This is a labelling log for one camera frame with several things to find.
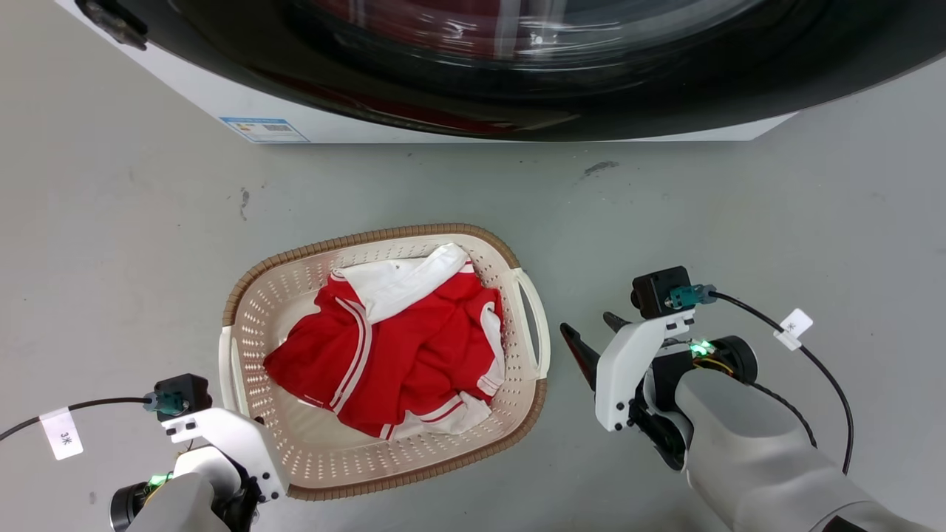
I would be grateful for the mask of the right gripper long dark finger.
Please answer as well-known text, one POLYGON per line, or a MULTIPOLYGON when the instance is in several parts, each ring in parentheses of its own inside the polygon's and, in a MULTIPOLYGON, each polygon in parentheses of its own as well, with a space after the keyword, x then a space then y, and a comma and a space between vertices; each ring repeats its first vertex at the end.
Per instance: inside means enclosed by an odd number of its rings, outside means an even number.
POLYGON ((582 340, 582 336, 574 329, 570 324, 561 323, 559 330, 565 340, 565 343, 568 346, 568 349, 572 353, 578 367, 582 372, 585 380, 588 383, 589 388, 592 391, 596 391, 596 370, 598 366, 598 361, 600 361, 600 353, 598 353, 593 348, 589 347, 582 340))

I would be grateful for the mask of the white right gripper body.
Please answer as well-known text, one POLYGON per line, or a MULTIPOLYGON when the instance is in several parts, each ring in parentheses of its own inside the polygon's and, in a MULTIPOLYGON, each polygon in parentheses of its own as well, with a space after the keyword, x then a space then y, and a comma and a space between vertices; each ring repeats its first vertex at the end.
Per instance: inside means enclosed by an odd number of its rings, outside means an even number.
POLYGON ((684 468, 693 436, 676 390, 695 367, 687 334, 692 310, 625 324, 595 368, 595 414, 609 432, 637 428, 673 471, 684 468))

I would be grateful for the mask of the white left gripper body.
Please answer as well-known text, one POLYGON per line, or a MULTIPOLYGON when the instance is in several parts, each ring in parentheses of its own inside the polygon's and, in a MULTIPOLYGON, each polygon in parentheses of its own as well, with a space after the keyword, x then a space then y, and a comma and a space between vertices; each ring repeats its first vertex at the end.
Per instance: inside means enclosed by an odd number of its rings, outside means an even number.
POLYGON ((265 499, 287 496, 290 476, 273 432, 239 412, 210 408, 164 420, 162 427, 175 443, 202 438, 234 463, 238 474, 256 478, 265 499))

